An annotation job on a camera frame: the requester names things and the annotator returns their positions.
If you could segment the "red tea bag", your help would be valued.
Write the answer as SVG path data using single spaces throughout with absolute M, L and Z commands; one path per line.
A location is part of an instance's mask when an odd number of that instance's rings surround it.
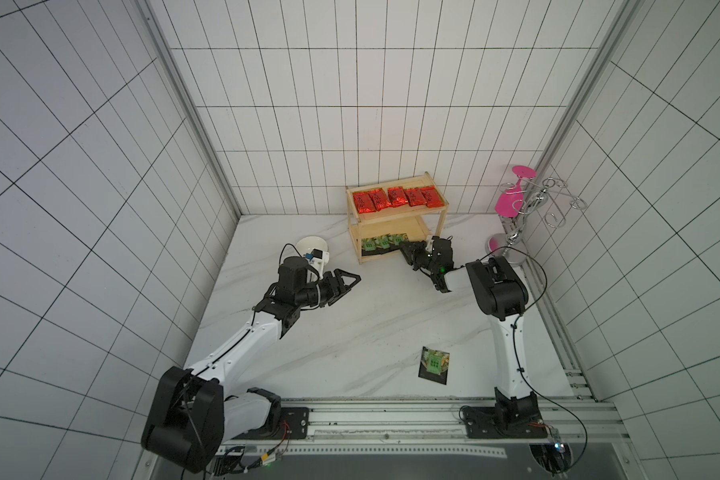
M 404 190 L 407 203 L 411 207 L 426 206 L 428 201 L 420 188 L 410 188 Z
M 445 202 L 434 185 L 420 187 L 418 191 L 425 200 L 425 205 L 430 209 L 436 209 L 445 206 Z
M 368 192 L 354 192 L 352 199 L 358 214 L 368 214 L 376 211 L 373 199 Z
M 405 190 L 402 187 L 388 188 L 387 196 L 390 206 L 393 208 L 398 208 L 409 204 Z
M 368 195 L 373 203 L 375 211 L 382 211 L 392 207 L 392 204 L 385 190 L 381 188 L 369 190 Z

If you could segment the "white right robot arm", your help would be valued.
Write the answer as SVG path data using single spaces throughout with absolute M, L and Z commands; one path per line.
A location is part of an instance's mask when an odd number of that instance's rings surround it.
M 494 424 L 507 431 L 541 420 L 539 394 L 530 385 L 523 340 L 524 315 L 530 294 L 499 247 L 483 258 L 455 267 L 451 240 L 403 241 L 406 263 L 422 272 L 444 294 L 469 291 L 493 330 L 498 385 L 494 388 Z

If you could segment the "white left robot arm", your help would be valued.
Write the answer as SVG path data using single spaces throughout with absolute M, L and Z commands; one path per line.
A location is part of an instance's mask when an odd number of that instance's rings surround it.
M 284 434 L 280 396 L 261 388 L 238 393 L 237 381 L 302 313 L 337 303 L 360 280 L 342 269 L 321 273 L 301 256 L 282 260 L 277 281 L 236 333 L 202 360 L 187 368 L 171 367 L 161 376 L 142 447 L 199 473 L 229 439 Z

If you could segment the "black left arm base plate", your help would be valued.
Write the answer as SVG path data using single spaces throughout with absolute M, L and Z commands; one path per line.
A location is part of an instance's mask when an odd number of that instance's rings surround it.
M 302 440 L 307 437 L 310 409 L 282 407 L 277 418 L 270 416 L 265 424 L 234 437 L 234 440 Z

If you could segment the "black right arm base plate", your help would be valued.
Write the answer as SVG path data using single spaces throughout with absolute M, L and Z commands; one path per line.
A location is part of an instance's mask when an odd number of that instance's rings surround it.
M 548 430 L 537 419 L 510 413 L 495 407 L 464 405 L 459 410 L 460 421 L 470 439 L 546 439 Z

